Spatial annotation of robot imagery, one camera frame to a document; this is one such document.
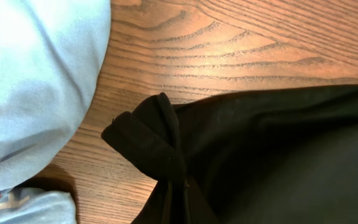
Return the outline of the black polo shirt with logo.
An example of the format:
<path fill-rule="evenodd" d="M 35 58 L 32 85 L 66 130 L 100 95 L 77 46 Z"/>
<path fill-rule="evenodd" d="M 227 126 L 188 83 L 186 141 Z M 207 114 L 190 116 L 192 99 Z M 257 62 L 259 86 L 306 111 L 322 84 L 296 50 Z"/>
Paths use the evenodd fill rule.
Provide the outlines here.
<path fill-rule="evenodd" d="M 358 223 L 358 85 L 159 94 L 101 137 L 157 181 L 136 223 Z"/>

